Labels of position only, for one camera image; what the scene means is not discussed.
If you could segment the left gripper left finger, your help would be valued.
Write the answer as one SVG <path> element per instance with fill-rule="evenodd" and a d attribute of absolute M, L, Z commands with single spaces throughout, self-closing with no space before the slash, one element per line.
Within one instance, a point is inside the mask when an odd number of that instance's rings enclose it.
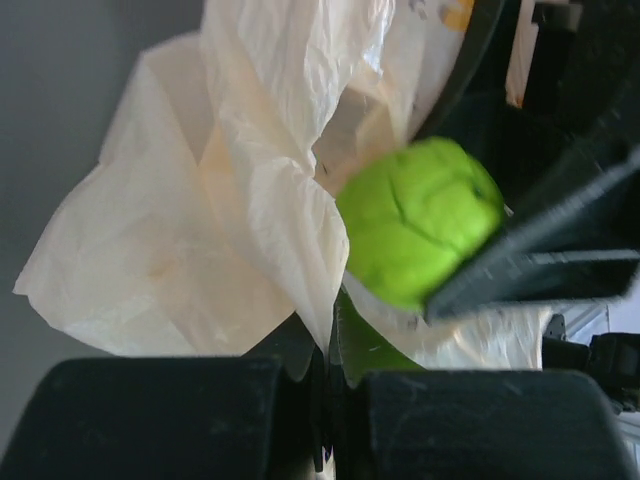
<path fill-rule="evenodd" d="M 89 358 L 40 381 L 5 479 L 313 479 L 323 358 L 297 316 L 234 357 Z"/>

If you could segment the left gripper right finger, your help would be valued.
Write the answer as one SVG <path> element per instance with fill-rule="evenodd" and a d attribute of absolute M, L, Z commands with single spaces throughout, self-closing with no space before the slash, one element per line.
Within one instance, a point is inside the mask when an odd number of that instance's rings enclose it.
<path fill-rule="evenodd" d="M 340 293 L 330 432 L 340 479 L 635 479 L 617 416 L 639 406 L 639 338 L 545 339 L 543 368 L 425 370 Z"/>

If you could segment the translucent banana print plastic bag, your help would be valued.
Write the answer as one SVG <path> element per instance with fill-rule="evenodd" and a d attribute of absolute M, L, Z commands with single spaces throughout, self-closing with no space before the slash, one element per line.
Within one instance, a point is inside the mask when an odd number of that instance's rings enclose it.
<path fill-rule="evenodd" d="M 547 308 L 430 327 L 346 272 L 334 197 L 433 109 L 469 1 L 209 1 L 143 52 L 98 163 L 53 214 L 13 291 L 54 329 L 123 356 L 247 352 L 291 314 L 424 367 L 538 369 Z"/>

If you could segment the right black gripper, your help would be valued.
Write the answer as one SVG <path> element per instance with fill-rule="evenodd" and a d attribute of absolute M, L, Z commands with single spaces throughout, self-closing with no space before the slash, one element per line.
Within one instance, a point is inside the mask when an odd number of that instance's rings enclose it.
<path fill-rule="evenodd" d="M 497 185 L 492 163 L 561 156 L 589 136 L 615 103 L 631 111 L 614 135 L 638 140 L 639 96 L 623 90 L 639 85 L 638 2 L 537 1 L 526 12 L 521 1 L 451 1 L 438 14 L 444 26 L 461 28 L 464 38 L 415 140 L 454 139 Z M 516 107 L 507 101 L 506 80 L 519 22 L 535 34 L 524 98 Z"/>

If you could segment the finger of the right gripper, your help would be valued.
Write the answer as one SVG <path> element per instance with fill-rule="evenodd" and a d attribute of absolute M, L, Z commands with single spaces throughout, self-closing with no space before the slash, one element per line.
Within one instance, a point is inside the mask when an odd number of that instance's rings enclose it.
<path fill-rule="evenodd" d="M 426 319 L 627 293 L 639 268 L 638 150 L 519 155 L 490 170 L 512 214 L 426 301 Z"/>

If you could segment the green fruit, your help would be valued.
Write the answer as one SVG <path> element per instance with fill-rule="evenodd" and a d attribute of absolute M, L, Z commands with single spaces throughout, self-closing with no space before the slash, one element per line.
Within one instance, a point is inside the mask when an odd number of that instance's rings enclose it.
<path fill-rule="evenodd" d="M 346 183 L 336 206 L 350 243 L 348 272 L 406 310 L 420 309 L 506 216 L 487 170 L 443 137 L 373 162 Z"/>

